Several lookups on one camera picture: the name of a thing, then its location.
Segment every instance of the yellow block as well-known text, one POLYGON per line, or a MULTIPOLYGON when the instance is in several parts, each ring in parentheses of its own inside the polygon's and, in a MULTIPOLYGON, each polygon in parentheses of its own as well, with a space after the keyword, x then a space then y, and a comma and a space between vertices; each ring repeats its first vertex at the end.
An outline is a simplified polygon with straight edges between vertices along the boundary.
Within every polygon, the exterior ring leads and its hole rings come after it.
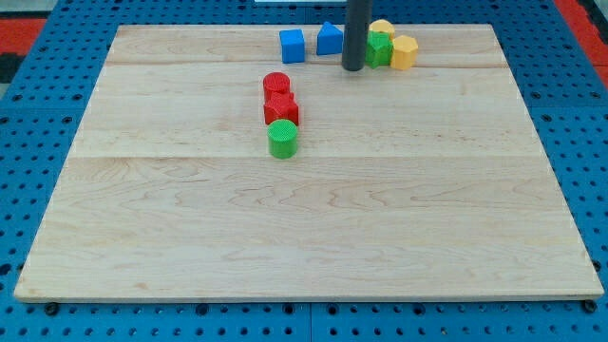
POLYGON ((388 33, 391 40, 395 37, 395 27, 384 19, 379 19, 371 23, 370 30, 374 32, 388 33))
POLYGON ((390 67, 399 70, 407 70, 416 62, 418 55, 418 42, 415 38, 405 35, 392 40, 392 57, 390 67))

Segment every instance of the plastic block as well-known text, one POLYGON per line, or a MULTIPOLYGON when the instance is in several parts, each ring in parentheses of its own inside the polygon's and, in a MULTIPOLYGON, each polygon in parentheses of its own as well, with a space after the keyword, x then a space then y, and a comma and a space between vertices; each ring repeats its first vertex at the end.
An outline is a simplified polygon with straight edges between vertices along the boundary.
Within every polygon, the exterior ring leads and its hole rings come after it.
POLYGON ((392 55, 392 43, 388 33, 370 31, 365 63, 371 68, 388 66, 392 55))
POLYGON ((417 55, 418 42, 416 42, 416 39, 405 35, 399 36, 392 41, 390 67, 407 70, 413 67, 417 55))
POLYGON ((301 29, 284 29, 278 33, 284 64, 301 63, 305 60, 304 33, 301 29))
POLYGON ((344 33, 340 28, 335 27, 330 22, 325 22, 316 35, 316 54, 321 56, 342 53, 343 42, 344 33))
POLYGON ((268 126, 268 151, 279 159, 288 159, 297 152, 297 127, 294 123, 279 119, 268 126))
POLYGON ((370 31, 379 33, 388 33, 389 38, 395 38, 395 27, 385 19, 379 19, 370 24, 370 31))
POLYGON ((270 100, 272 93, 289 94, 290 80, 289 76, 282 72, 271 72, 264 77, 262 81, 264 86, 264 103, 270 100))
POLYGON ((299 125, 299 108, 294 101, 293 93, 272 93, 270 100, 264 105, 266 124, 280 119, 290 120, 295 125, 299 125))

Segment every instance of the wooden board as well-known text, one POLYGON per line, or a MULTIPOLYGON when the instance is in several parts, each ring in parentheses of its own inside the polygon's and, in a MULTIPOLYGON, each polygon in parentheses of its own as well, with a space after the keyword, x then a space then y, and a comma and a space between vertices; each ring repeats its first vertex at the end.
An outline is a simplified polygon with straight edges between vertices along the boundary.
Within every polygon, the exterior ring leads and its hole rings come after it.
POLYGON ((490 26, 398 26, 407 72, 280 63, 285 27, 121 27, 15 295, 467 301, 603 293, 490 26), (267 152, 290 75, 300 148, 267 152))

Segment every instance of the blue pegboard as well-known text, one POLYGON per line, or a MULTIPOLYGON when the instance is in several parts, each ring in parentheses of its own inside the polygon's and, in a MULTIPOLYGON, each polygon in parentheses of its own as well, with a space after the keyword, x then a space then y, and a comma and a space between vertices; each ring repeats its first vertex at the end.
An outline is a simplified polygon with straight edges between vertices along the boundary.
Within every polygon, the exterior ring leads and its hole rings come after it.
MULTIPOLYGON (((344 7, 253 0, 60 0, 0 102, 0 341, 604 341, 608 301, 27 305, 12 291, 119 24, 320 24, 344 7)), ((490 23, 603 283, 608 95, 544 0, 374 1, 394 23, 490 23)))

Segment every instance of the red cylinder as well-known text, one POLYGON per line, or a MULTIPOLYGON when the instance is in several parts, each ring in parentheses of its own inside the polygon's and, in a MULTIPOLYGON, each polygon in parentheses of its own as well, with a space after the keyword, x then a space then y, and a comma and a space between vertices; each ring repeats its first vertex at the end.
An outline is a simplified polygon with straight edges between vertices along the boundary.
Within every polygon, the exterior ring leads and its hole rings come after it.
POLYGON ((270 100, 274 92, 288 94, 290 89, 289 77, 282 72, 271 72, 262 82, 264 85, 264 102, 270 100))

